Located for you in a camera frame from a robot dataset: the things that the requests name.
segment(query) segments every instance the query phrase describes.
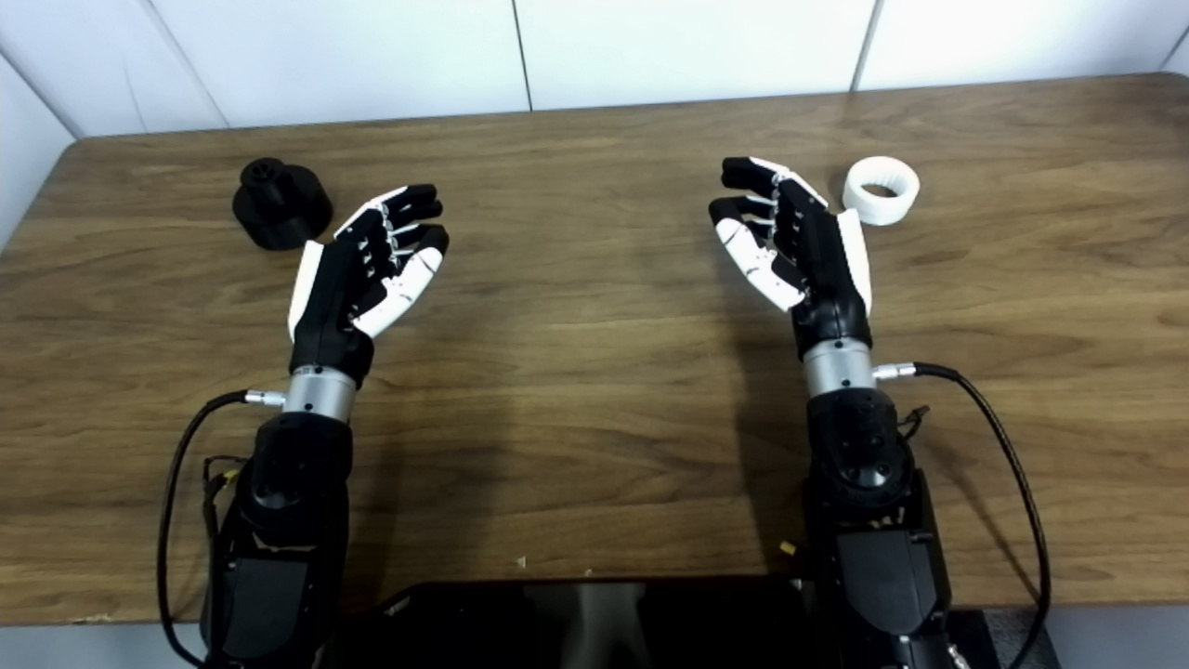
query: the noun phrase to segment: black cable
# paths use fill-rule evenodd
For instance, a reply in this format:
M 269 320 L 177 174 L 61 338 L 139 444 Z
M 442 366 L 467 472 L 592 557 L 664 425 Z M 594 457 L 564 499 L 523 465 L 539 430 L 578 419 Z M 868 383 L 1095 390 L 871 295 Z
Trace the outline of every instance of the black cable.
M 178 657 L 200 668 L 203 664 L 202 661 L 185 650 L 185 646 L 178 640 L 177 633 L 174 631 L 174 617 L 169 612 L 169 593 L 165 576 L 166 560 L 169 557 L 169 524 L 174 516 L 174 497 L 177 493 L 177 479 L 182 472 L 182 459 L 185 457 L 185 449 L 189 448 L 190 441 L 194 438 L 194 434 L 199 431 L 202 422 L 221 408 L 246 403 L 247 391 L 237 391 L 226 396 L 219 396 L 203 405 L 199 410 L 199 414 L 194 415 L 194 418 L 190 419 L 190 424 L 185 427 L 185 431 L 182 433 L 182 438 L 177 443 L 177 450 L 174 452 L 174 462 L 169 466 L 169 476 L 165 479 L 165 500 L 162 504 L 161 529 L 157 532 L 157 608 L 161 612 L 161 626 L 165 632 L 165 639 L 169 640 L 170 648 L 174 649 L 174 652 Z
M 990 429 L 995 433 L 995 438 L 999 440 L 999 446 L 1004 449 L 1004 455 L 1007 456 L 1007 463 L 1011 465 L 1012 474 L 1015 476 L 1015 485 L 1020 488 L 1020 497 L 1024 498 L 1024 509 L 1028 513 L 1028 524 L 1032 525 L 1032 539 L 1037 545 L 1037 562 L 1040 564 L 1040 588 L 1037 595 L 1036 617 L 1032 618 L 1028 635 L 1024 638 L 1024 644 L 1020 645 L 1019 652 L 1015 654 L 1015 659 L 1008 664 L 1008 669 L 1019 669 L 1024 664 L 1028 651 L 1032 650 L 1032 646 L 1036 645 L 1037 639 L 1040 637 L 1045 618 L 1049 616 L 1049 607 L 1052 604 L 1052 575 L 1049 568 L 1049 545 L 1045 542 L 1044 528 L 1040 526 L 1040 513 L 1037 511 L 1036 500 L 1032 499 L 1032 488 L 1028 487 L 1028 480 L 1024 475 L 1024 466 L 1020 465 L 1020 459 L 1015 454 L 1012 440 L 1007 436 L 1007 430 L 1004 429 L 1004 424 L 999 422 L 999 417 L 990 409 L 990 403 L 982 397 L 982 393 L 974 387 L 974 384 L 957 371 L 948 367 L 925 362 L 914 362 L 913 365 L 917 367 L 917 377 L 937 377 L 952 381 L 962 386 L 962 390 L 979 405 L 979 410 L 987 418 L 987 423 L 990 423 Z

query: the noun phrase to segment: wood grain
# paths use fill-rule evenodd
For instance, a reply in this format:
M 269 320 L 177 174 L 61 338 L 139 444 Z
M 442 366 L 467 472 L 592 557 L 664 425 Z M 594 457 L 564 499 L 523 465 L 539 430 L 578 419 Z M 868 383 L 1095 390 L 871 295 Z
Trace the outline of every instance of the wood grain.
M 965 372 L 1019 443 L 1058 602 L 1189 601 L 1189 83 L 1171 75 L 88 139 L 0 258 L 0 623 L 153 618 L 178 433 L 283 389 L 297 253 L 229 216 L 241 165 L 313 168 L 339 210 L 433 182 L 453 245 L 379 340 L 354 416 L 345 606 L 429 580 L 761 574 L 803 539 L 787 322 L 706 203 L 718 162 L 837 196 L 893 154 L 924 188 L 869 228 L 880 361 Z M 931 381 L 916 452 L 961 606 L 1028 601 L 1034 556 L 976 410 Z M 174 601 L 199 611 L 197 466 Z M 523 557 L 524 567 L 517 561 Z

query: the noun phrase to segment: robotic hand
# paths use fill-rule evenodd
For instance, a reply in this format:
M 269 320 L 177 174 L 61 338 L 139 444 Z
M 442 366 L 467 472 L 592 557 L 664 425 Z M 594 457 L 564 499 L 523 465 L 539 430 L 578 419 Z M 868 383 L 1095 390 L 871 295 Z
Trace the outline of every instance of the robotic hand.
M 792 314 L 805 366 L 805 516 L 824 657 L 847 669 L 949 668 L 950 588 L 929 488 L 875 389 L 858 216 L 831 214 L 800 176 L 760 158 L 724 159 L 722 181 L 757 194 L 715 200 L 710 216 L 748 280 Z
M 449 238 L 422 222 L 441 214 L 436 197 L 433 185 L 398 188 L 369 200 L 332 242 L 306 244 L 289 309 L 289 391 L 247 395 L 282 414 L 257 433 L 214 528 L 205 667 L 310 667 L 331 633 L 347 548 L 351 410 L 372 340 L 441 265 Z M 208 526 L 212 500 L 208 491 Z
M 781 310 L 789 310 L 805 301 L 811 284 L 826 290 L 849 283 L 870 315 L 870 269 L 855 209 L 837 217 L 830 215 L 830 203 L 797 172 L 761 158 L 723 160 L 723 185 L 756 193 L 715 200 L 710 216 L 731 259 L 765 297 Z M 835 234 L 831 219 L 837 223 L 842 258 L 818 252 L 823 245 L 817 236 Z M 823 229 L 819 223 L 830 227 Z

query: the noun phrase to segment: black knob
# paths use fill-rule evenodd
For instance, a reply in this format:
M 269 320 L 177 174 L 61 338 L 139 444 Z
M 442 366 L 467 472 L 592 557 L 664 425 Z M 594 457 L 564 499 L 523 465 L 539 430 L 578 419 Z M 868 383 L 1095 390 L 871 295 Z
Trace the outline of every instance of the black knob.
M 239 173 L 232 212 L 262 248 L 298 248 L 331 223 L 334 207 L 313 171 L 277 158 L 252 160 Z

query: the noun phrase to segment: white plastic ring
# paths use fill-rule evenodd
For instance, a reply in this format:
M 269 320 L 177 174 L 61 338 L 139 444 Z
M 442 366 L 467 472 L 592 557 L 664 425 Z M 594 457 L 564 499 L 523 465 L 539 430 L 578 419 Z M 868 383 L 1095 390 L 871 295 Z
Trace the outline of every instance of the white plastic ring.
M 891 197 L 869 193 L 864 185 L 882 185 Z M 873 156 L 855 163 L 847 172 L 842 203 L 858 209 L 858 220 L 867 225 L 892 225 L 908 213 L 920 193 L 920 177 L 905 163 L 887 156 Z

